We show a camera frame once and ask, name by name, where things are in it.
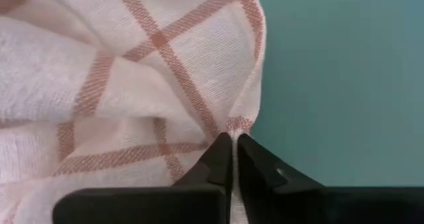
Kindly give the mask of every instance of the towel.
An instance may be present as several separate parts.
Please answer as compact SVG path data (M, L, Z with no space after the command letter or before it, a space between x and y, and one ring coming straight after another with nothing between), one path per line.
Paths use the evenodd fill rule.
M0 0L0 15L0 223L51 223L82 188L170 186L258 114L258 0ZM231 222L246 223L237 172Z

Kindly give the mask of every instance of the dish towel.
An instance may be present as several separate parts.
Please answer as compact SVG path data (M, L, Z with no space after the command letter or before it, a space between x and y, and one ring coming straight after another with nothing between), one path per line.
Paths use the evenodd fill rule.
M172 185L258 114L258 0L0 0L0 15L0 223L51 223L82 188ZM247 222L237 182L231 222Z

